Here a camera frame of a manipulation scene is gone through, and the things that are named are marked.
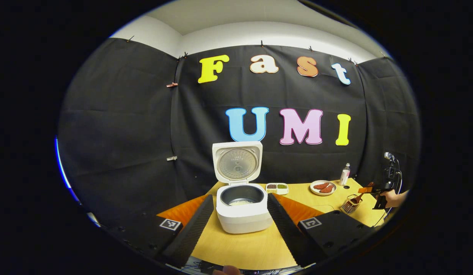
wooden table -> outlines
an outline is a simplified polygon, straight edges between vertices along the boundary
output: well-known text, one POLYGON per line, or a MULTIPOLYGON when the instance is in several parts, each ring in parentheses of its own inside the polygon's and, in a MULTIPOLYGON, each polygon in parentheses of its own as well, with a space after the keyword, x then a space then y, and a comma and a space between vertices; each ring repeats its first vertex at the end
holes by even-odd
MULTIPOLYGON (((296 262, 287 248, 284 239, 280 236, 275 223, 262 231, 230 234, 226 233, 219 222, 216 213, 216 192, 224 183, 217 182, 207 194, 213 195, 214 211, 205 226, 192 256, 217 265, 233 265, 245 270, 272 270, 296 266, 296 262)), ((337 186, 337 190, 329 196, 319 196, 311 192, 309 183, 289 184, 287 198, 313 207, 327 213, 337 210, 348 195, 358 194, 362 188, 353 179, 348 179, 349 189, 337 186)), ((384 210, 374 210, 376 199, 370 194, 362 196, 362 203, 350 215, 366 226, 383 223, 381 219, 384 210)))

white rice cooker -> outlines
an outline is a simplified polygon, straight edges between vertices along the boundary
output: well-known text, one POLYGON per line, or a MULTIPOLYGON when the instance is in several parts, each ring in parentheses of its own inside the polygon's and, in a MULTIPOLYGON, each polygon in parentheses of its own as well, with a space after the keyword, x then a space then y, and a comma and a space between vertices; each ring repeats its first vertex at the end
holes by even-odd
POLYGON ((241 234, 268 228, 272 218, 267 210, 267 193, 262 186, 249 183, 260 174, 262 143, 214 143, 212 158, 217 179, 228 183, 216 195, 216 212, 223 230, 241 234))

white wall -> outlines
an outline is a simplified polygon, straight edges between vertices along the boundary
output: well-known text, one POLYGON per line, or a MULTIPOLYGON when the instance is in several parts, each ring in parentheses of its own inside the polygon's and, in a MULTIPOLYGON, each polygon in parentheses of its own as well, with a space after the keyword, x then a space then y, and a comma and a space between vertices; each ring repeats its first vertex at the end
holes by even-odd
POLYGON ((289 23, 252 21, 214 26, 180 35, 173 28, 149 16, 128 23, 111 37, 152 46, 174 57, 236 45, 283 45, 324 52, 361 63, 376 58, 367 50, 336 35, 289 23))

ceiling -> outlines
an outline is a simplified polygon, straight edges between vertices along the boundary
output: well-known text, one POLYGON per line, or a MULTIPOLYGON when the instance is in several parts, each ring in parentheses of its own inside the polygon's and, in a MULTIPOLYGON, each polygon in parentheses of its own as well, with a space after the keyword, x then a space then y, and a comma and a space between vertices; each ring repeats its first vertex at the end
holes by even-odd
POLYGON ((306 26, 339 36, 376 57, 386 51, 362 31, 324 16, 297 0, 176 0, 145 14, 181 35, 212 26, 274 21, 306 26))

pink letter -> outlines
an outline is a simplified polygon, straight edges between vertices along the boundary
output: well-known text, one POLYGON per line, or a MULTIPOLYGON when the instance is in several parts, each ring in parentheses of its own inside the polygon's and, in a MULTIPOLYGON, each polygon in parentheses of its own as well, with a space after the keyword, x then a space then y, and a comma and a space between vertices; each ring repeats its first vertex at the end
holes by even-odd
POLYGON ((290 146, 293 144, 294 139, 292 138, 292 132, 294 132, 294 136, 299 143, 302 143, 306 133, 308 133, 306 143, 322 143, 323 140, 321 139, 320 134, 320 122, 323 115, 322 110, 309 110, 304 122, 301 121, 296 110, 292 108, 283 108, 280 110, 280 115, 284 117, 284 137, 280 139, 280 144, 283 146, 290 146))

